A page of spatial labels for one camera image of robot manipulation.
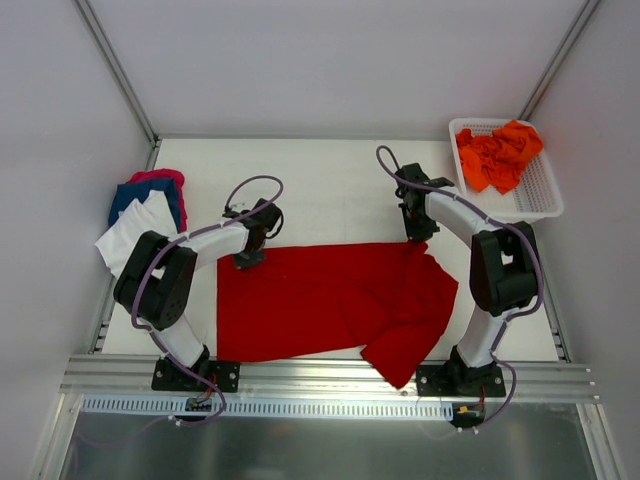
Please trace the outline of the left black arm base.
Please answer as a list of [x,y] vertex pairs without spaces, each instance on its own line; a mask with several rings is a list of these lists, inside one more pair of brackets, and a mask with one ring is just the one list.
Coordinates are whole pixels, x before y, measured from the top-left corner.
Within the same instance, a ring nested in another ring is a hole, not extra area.
[[191,368],[179,367],[171,358],[156,361],[151,380],[153,391],[205,392],[214,384],[223,393],[236,393],[240,380],[240,362],[220,361],[204,351]]

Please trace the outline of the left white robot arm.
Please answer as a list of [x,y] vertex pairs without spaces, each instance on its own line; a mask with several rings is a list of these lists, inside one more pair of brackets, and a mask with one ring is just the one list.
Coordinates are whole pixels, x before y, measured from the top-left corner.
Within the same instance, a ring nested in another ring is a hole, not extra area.
[[152,336],[175,363],[174,378],[188,390],[208,381],[209,358],[185,310],[193,277],[204,266],[229,259],[239,270],[262,263],[266,241],[278,235],[284,214],[259,199],[252,210],[226,208],[222,222],[173,241],[156,231],[144,232],[116,282],[114,300],[131,315],[136,329]]

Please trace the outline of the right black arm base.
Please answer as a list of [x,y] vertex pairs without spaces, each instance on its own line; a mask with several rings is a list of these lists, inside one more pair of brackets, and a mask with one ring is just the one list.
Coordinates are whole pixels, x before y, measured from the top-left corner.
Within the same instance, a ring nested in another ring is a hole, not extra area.
[[501,368],[495,361],[468,367],[457,349],[441,365],[419,365],[415,383],[419,397],[504,398],[506,388]]

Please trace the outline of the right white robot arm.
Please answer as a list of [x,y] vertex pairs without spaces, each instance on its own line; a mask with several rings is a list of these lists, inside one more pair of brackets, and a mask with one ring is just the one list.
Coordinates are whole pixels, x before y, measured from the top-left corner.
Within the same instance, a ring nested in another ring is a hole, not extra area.
[[491,218],[463,198],[444,177],[429,178],[417,163],[393,173],[407,238],[424,242],[446,227],[470,250],[469,289],[475,307],[454,348],[460,363],[447,372],[459,395],[480,388],[480,369],[494,362],[500,338],[512,318],[540,306],[541,272],[535,236],[526,222],[507,224]]

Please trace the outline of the red t shirt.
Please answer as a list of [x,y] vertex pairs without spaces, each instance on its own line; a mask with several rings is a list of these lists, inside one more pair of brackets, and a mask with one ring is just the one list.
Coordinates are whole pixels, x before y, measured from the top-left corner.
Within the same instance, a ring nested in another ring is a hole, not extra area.
[[360,348],[403,388],[451,319],[458,282],[424,243],[271,248],[257,266],[217,264],[216,355],[266,362]]

